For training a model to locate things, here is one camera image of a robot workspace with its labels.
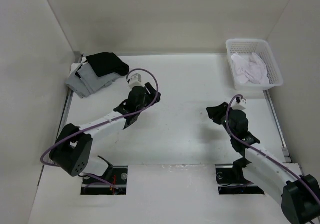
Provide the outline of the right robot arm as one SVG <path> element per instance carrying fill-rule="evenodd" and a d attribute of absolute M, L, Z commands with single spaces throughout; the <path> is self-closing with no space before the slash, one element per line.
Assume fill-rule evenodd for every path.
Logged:
<path fill-rule="evenodd" d="M 306 224 L 320 216 L 320 186 L 312 175 L 290 170 L 272 155 L 249 131 L 249 121 L 242 110 L 224 102 L 207 107 L 208 117 L 222 125 L 241 158 L 234 161 L 235 182 L 249 181 L 271 196 L 292 224 Z"/>

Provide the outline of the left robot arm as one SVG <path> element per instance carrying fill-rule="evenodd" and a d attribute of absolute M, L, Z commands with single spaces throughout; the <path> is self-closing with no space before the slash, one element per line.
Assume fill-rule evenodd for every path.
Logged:
<path fill-rule="evenodd" d="M 135 86 L 128 98 L 109 114 L 90 123 L 65 125 L 58 136 L 49 158 L 72 177 L 93 174 L 100 183 L 112 179 L 110 164 L 93 149 L 108 135 L 120 132 L 138 120 L 141 112 L 158 103 L 161 93 L 148 82 L 145 86 Z"/>

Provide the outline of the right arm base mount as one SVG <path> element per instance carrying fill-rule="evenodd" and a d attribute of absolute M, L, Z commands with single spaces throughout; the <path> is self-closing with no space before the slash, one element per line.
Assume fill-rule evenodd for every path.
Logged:
<path fill-rule="evenodd" d="M 264 195 L 265 192 L 251 181 L 246 180 L 233 165 L 216 165 L 216 182 L 220 195 Z"/>

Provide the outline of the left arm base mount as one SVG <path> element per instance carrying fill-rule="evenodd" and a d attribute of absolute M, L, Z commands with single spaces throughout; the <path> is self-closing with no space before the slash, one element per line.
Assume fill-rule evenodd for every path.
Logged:
<path fill-rule="evenodd" d="M 108 167 L 98 178 L 81 174 L 81 195 L 126 195 L 128 166 Z"/>

